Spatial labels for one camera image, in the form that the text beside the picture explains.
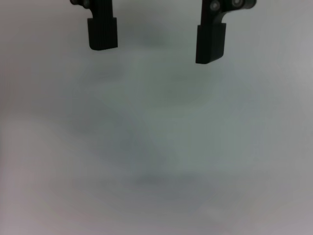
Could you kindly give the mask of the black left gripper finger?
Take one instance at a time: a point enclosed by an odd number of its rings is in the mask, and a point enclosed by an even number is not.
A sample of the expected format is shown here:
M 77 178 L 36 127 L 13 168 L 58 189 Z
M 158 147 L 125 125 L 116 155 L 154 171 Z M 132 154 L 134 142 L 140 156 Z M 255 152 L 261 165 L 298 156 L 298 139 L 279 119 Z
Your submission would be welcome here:
M 251 9 L 256 0 L 203 0 L 197 28 L 196 63 L 209 64 L 223 57 L 226 24 L 223 17 L 232 11 Z
M 101 51 L 118 47 L 117 18 L 113 16 L 112 0 L 70 0 L 91 11 L 87 19 L 89 47 Z

